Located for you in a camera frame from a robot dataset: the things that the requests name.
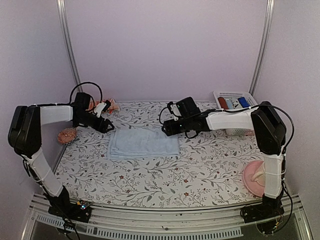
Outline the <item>light blue terry towel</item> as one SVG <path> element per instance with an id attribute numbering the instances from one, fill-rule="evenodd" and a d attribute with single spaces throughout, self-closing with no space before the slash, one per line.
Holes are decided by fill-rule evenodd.
<path id="1" fill-rule="evenodd" d="M 125 160 L 144 157 L 171 157 L 180 154 L 179 139 L 154 129 L 118 129 L 111 134 L 107 158 Z"/>

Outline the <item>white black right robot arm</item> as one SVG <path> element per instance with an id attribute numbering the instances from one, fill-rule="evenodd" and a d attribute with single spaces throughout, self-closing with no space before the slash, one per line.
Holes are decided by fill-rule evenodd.
<path id="1" fill-rule="evenodd" d="M 180 139 L 180 157 L 161 161 L 164 184 L 178 193 L 162 204 L 203 207 L 261 203 L 255 218 L 283 212 L 284 154 L 288 144 L 284 115 L 264 101 L 243 111 L 219 109 L 190 97 L 159 113 L 163 132 Z"/>

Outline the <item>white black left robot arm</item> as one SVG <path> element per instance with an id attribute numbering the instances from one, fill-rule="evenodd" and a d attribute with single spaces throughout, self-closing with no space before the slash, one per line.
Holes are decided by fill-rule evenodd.
<path id="1" fill-rule="evenodd" d="M 19 105 L 14 111 L 8 133 L 8 143 L 22 157 L 28 175 L 43 189 L 50 202 L 50 210 L 70 217 L 85 209 L 70 201 L 65 186 L 54 175 L 43 153 L 42 127 L 60 122 L 72 122 L 73 127 L 90 127 L 105 134 L 115 127 L 102 113 L 112 106 L 109 100 L 98 104 L 91 96 L 78 92 L 70 103 Z"/>

